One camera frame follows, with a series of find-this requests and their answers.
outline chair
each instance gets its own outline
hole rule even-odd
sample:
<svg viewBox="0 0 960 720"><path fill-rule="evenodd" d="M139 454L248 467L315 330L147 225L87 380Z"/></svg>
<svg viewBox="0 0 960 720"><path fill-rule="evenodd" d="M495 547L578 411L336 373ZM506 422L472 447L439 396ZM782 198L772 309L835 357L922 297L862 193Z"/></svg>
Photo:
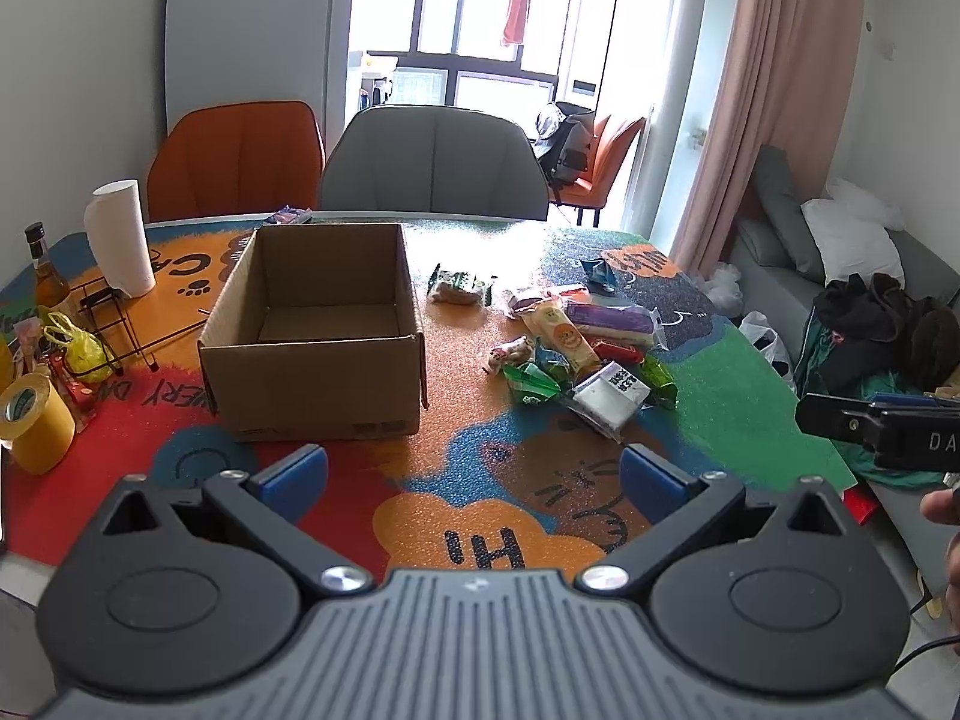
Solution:
<svg viewBox="0 0 960 720"><path fill-rule="evenodd" d="M516 124L440 105L378 105L358 113L330 153L320 205L546 220L549 192Z"/></svg>
<svg viewBox="0 0 960 720"><path fill-rule="evenodd" d="M575 184L554 189L553 201L577 209L577 224L584 223L584 209L593 209L593 226L600 226L600 212L607 207L607 198L620 166L630 151L634 138L643 132L647 119L611 122L611 117L600 119L593 129L593 147L590 149L587 170Z"/></svg>
<svg viewBox="0 0 960 720"><path fill-rule="evenodd" d="M323 143L306 103L240 103L184 116L147 178L151 221L314 208Z"/></svg>

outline orange chair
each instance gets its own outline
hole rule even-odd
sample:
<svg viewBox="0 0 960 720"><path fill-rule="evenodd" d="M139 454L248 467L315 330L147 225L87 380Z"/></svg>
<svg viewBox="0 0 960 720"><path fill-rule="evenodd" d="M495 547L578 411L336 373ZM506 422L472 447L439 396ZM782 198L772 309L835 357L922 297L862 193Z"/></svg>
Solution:
<svg viewBox="0 0 960 720"><path fill-rule="evenodd" d="M323 159L306 103L194 111L174 127L150 168L150 221L313 208Z"/></svg>
<svg viewBox="0 0 960 720"><path fill-rule="evenodd" d="M613 181L630 144L646 124L647 119L611 123L611 117L606 116L594 125L593 146L583 177L575 184L553 190L553 202L577 209L577 224L584 223L584 209L592 208L593 226L600 226L600 212L606 208Z"/></svg>

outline sofa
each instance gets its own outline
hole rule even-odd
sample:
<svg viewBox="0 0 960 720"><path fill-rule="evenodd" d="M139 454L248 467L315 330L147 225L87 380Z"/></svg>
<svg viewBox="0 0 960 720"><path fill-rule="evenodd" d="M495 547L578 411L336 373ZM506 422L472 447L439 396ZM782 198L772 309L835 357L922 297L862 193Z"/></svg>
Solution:
<svg viewBox="0 0 960 720"><path fill-rule="evenodd" d="M742 274L744 314L750 311L766 314L771 327L784 339L795 365L803 350L803 330L813 299L824 288L823 281L818 283L810 274L816 271L817 263L812 260L819 260L819 254L816 250L809 251L812 237L800 213L802 201L798 199L785 154L764 146L757 156L751 183L760 198L763 215L736 220L730 261ZM776 228L771 217L778 221ZM904 266L906 293L911 298L928 295L939 298L960 317L957 306L960 274L908 232L888 230L887 233ZM805 242L803 234L810 237L809 242ZM800 272L798 263L806 274ZM819 266L822 272L823 263L819 262ZM926 584L935 596L942 595L947 587L944 554L956 528L934 525L920 516L923 490L869 484L904 539Z"/></svg>

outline human hand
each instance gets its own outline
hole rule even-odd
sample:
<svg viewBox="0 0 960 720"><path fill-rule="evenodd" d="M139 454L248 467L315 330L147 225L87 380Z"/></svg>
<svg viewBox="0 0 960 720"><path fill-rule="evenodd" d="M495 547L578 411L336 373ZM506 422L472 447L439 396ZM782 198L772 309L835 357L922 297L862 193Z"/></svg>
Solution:
<svg viewBox="0 0 960 720"><path fill-rule="evenodd" d="M960 514L953 502L953 490L936 490L928 493L920 501L920 513L930 522L941 525L960 525ZM960 532L956 533L947 547L947 613L953 623L954 632L960 632ZM960 645L954 647L960 653Z"/></svg>

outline white plastic bag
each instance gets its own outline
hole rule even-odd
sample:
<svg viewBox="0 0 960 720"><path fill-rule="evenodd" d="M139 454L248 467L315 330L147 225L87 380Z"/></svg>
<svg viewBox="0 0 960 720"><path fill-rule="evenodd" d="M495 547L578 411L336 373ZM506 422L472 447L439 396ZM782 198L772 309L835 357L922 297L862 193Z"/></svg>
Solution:
<svg viewBox="0 0 960 720"><path fill-rule="evenodd" d="M695 278L694 283L704 295L710 298L714 308L724 317L739 317L743 311L743 293L740 285L740 270L736 265L717 263L709 281Z"/></svg>
<svg viewBox="0 0 960 720"><path fill-rule="evenodd" d="M797 385L793 382L793 368L790 367L790 355L787 353L784 340L770 326L764 314L751 311L740 324L740 331L747 341L760 351L766 361L779 373L782 380L789 386L793 394L797 393Z"/></svg>

